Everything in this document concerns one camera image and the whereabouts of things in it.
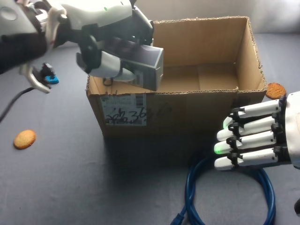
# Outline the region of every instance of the open cardboard box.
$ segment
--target open cardboard box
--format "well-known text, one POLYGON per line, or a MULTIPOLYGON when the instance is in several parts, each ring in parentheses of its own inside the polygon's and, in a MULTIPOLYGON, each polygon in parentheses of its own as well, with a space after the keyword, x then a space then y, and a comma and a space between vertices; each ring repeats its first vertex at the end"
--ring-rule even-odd
POLYGON ((87 96, 104 136, 217 132, 232 108, 265 95, 247 17, 156 22, 154 46, 165 51, 157 91, 89 78, 87 96))

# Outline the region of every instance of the brown cardboard box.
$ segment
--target brown cardboard box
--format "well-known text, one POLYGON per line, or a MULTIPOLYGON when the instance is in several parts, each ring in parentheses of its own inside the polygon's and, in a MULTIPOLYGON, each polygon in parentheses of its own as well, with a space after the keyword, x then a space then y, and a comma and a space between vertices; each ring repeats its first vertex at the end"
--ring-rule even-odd
POLYGON ((165 50, 158 91, 89 78, 86 93, 104 136, 214 133, 232 108, 265 95, 247 17, 156 22, 154 46, 165 50))

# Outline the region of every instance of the biscuit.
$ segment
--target biscuit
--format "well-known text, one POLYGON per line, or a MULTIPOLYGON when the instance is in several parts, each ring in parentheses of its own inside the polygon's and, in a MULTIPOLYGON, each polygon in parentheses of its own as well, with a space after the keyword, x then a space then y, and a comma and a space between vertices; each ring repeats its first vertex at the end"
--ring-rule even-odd
POLYGON ((266 96, 270 99, 279 99, 281 96, 285 95, 285 88, 279 83, 269 83, 266 96))
POLYGON ((37 135, 33 130, 24 130, 15 137, 14 146, 20 150, 26 149, 35 142, 36 138, 37 135))

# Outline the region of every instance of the cookie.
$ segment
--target cookie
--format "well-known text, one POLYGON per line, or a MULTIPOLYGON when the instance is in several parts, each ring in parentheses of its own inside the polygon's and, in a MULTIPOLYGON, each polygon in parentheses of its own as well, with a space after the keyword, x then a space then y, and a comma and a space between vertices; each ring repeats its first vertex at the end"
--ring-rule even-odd
POLYGON ((14 146, 20 150, 26 149, 35 142, 36 138, 37 135, 33 130, 24 130, 15 137, 14 146))
POLYGON ((269 83, 266 96, 271 99, 279 99, 281 96, 285 95, 285 88, 279 83, 269 83))

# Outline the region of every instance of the cable connector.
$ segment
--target cable connector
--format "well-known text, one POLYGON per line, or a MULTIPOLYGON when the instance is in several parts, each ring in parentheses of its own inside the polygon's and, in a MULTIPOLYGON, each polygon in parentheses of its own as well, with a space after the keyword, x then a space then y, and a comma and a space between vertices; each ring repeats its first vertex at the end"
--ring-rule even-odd
POLYGON ((181 225, 183 219, 184 219, 184 216, 182 216, 181 214, 178 213, 170 225, 181 225))

